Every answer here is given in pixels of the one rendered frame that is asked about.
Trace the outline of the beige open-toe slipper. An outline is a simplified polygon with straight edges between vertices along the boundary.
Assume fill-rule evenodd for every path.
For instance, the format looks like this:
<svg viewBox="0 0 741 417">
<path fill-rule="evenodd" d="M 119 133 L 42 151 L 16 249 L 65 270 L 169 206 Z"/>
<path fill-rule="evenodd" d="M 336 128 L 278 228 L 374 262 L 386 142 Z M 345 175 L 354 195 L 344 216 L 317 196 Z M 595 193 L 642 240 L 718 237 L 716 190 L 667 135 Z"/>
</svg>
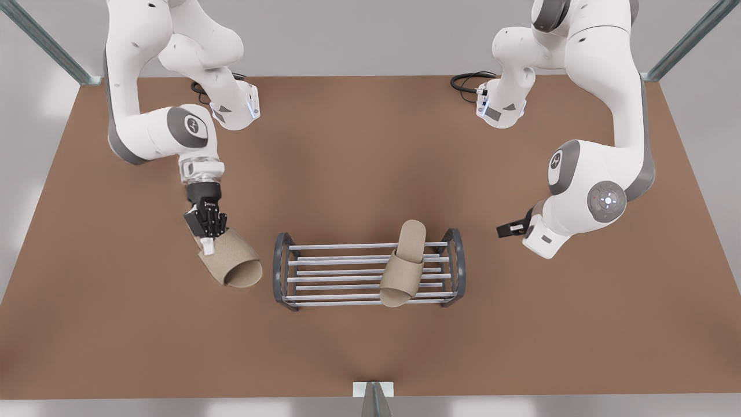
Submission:
<svg viewBox="0 0 741 417">
<path fill-rule="evenodd" d="M 397 248 L 391 254 L 379 283 L 379 299 L 384 306 L 398 307 L 413 298 L 424 268 L 426 228 L 415 220 L 402 225 Z"/>
<path fill-rule="evenodd" d="M 256 251 L 233 229 L 214 239 L 214 253 L 204 253 L 201 239 L 194 237 L 199 258 L 212 277 L 225 287 L 248 288 L 262 278 L 263 269 Z"/>
</svg>

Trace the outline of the silver frame post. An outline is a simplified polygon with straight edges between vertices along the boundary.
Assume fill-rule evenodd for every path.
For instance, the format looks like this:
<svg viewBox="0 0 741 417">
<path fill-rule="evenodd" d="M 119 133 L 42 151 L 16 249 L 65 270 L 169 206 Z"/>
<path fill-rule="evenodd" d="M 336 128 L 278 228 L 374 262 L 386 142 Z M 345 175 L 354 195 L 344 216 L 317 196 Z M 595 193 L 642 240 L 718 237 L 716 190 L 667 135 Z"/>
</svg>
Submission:
<svg viewBox="0 0 741 417">
<path fill-rule="evenodd" d="M 650 71 L 641 73 L 641 78 L 646 82 L 659 82 L 740 4 L 741 0 L 717 0 Z"/>
<path fill-rule="evenodd" d="M 88 74 L 16 0 L 0 0 L 0 11 L 80 85 L 95 86 L 101 83 L 100 76 Z"/>
<path fill-rule="evenodd" d="M 393 382 L 354 382 L 353 397 L 362 397 L 361 417 L 392 417 L 387 396 L 394 397 Z"/>
</svg>

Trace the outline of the grey metal shoe rack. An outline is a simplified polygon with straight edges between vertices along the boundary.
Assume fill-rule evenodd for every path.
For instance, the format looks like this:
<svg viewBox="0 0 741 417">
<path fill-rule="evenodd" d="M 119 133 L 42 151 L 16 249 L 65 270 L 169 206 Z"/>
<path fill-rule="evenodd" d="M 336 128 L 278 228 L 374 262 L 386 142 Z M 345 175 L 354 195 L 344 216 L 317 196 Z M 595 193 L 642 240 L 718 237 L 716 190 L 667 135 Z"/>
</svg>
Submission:
<svg viewBox="0 0 741 417">
<path fill-rule="evenodd" d="M 380 282 L 396 243 L 299 245 L 278 234 L 273 256 L 274 299 L 291 311 L 300 307 L 381 305 Z M 463 241 L 448 229 L 424 244 L 423 274 L 410 304 L 447 307 L 467 288 Z"/>
</svg>

